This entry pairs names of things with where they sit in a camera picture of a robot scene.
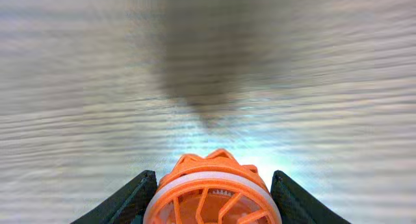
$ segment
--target gray wooden surface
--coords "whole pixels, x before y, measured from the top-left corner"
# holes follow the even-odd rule
[[[219,147],[416,223],[416,0],[0,0],[0,223]]]

